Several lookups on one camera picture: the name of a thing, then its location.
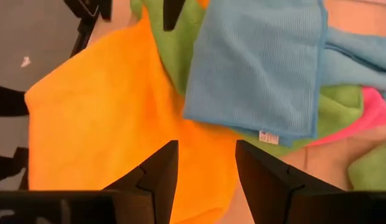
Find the beige floor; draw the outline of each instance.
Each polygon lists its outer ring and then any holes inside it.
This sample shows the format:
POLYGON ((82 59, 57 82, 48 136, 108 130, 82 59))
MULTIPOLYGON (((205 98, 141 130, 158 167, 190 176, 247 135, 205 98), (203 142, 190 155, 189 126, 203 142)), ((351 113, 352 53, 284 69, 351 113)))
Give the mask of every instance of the beige floor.
MULTIPOLYGON (((99 20, 90 43, 112 30, 133 25, 135 20, 131 16, 128 5, 129 0, 114 0, 113 21, 107 23, 99 20)), ((386 36, 386 5, 349 0, 328 0, 326 6, 329 13, 329 25, 348 32, 386 36)), ((330 184, 348 189, 346 170, 341 166, 346 166, 368 152, 382 137, 386 138, 386 128, 329 146, 301 150, 288 155, 283 160, 330 184), (342 162, 342 164, 345 163, 343 165, 340 165, 341 157, 346 158, 342 162)), ((229 211, 219 221, 219 224, 228 223, 254 223, 240 184, 238 184, 229 211)))

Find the pile of cloths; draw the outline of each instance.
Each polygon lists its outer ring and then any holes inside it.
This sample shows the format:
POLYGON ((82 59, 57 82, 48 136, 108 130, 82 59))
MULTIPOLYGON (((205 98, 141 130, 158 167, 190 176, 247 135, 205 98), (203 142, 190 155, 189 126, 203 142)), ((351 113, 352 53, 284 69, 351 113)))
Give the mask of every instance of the pile of cloths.
MULTIPOLYGON (((171 223, 214 223, 237 139, 280 157, 386 124, 386 38, 328 27, 321 1, 186 0, 170 32, 162 6, 132 0, 136 26, 26 93, 31 190, 103 189, 177 139, 171 223)), ((349 178, 386 190, 386 144, 349 178)))

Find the white speck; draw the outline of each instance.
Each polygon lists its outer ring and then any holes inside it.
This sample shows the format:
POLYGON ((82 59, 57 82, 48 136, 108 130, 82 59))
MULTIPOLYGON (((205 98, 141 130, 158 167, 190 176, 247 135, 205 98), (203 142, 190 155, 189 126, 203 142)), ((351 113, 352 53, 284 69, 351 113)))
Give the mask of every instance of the white speck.
POLYGON ((30 57, 25 56, 23 58, 23 63, 21 63, 21 67, 26 68, 27 66, 29 66, 29 64, 31 64, 30 57))

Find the green microfiber cloth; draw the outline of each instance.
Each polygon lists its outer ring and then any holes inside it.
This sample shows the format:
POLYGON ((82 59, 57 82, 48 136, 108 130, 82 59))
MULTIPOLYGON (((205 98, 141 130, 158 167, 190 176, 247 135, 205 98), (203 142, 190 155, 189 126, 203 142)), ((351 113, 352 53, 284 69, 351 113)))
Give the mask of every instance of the green microfiber cloth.
POLYGON ((386 190, 386 143, 354 161, 349 177, 355 190, 386 190))
MULTIPOLYGON (((177 92, 185 95, 193 56, 193 44, 198 36, 205 10, 196 0, 186 0, 178 22, 172 31, 163 30, 163 1, 131 0, 134 15, 140 17, 143 4, 149 11, 150 24, 165 69, 177 92)), ((349 126, 363 111, 363 99, 359 86, 332 86, 321 88, 318 109, 318 137, 324 137, 349 126)), ((314 141, 303 139, 287 148, 260 142, 257 137, 242 134, 244 139, 273 156, 281 157, 314 141)), ((365 155, 349 168, 349 177, 355 190, 386 190, 386 153, 379 157, 365 155)))
POLYGON ((163 1, 131 0, 132 13, 140 17, 142 4, 148 9, 152 33, 163 66, 180 95, 186 94, 193 45, 198 36, 205 10, 196 0, 186 0, 174 30, 163 30, 163 1))

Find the black plastic part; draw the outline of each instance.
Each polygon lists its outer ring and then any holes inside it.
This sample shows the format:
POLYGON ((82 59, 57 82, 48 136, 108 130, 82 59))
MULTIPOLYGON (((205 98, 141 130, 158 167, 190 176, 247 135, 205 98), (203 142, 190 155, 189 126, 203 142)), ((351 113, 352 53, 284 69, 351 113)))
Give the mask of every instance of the black plastic part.
POLYGON ((0 116, 24 116, 29 110, 24 102, 24 92, 0 86, 0 116))
POLYGON ((88 45, 99 14, 105 21, 111 20, 113 0, 64 0, 64 2, 76 17, 81 18, 78 26, 79 34, 71 52, 72 57, 88 45))
POLYGON ((105 21, 110 21, 111 13, 113 11, 113 0, 100 0, 99 8, 100 8, 101 17, 105 21))
POLYGON ((78 37, 75 41, 74 48, 71 51, 70 57, 80 53, 83 49, 86 48, 97 20, 98 14, 93 18, 81 19, 81 22, 78 26, 78 37))
POLYGON ((185 1, 163 0, 163 29, 165 31, 171 31, 175 28, 185 1))
POLYGON ((135 211, 124 210, 118 217, 123 216, 120 223, 154 223, 168 224, 172 212, 178 174, 178 141, 170 141, 161 150, 150 156, 140 166, 136 167, 123 178, 106 187, 106 189, 134 192, 139 196, 136 202, 129 200, 128 207, 139 205, 135 211), (139 214, 139 210, 153 211, 153 214, 139 214))
POLYGON ((19 190, 29 190, 29 169, 28 166, 25 169, 24 175, 21 178, 19 190))
POLYGON ((386 192, 345 192, 245 141, 236 159, 255 223, 386 223, 386 192))
POLYGON ((63 0, 74 15, 81 19, 91 19, 99 13, 101 0, 63 0))
POLYGON ((18 147, 13 158, 0 156, 0 180, 12 177, 27 168, 29 151, 26 148, 18 147))
POLYGON ((177 184, 178 143, 170 141, 102 191, 0 192, 0 224, 163 224, 170 222, 177 184))

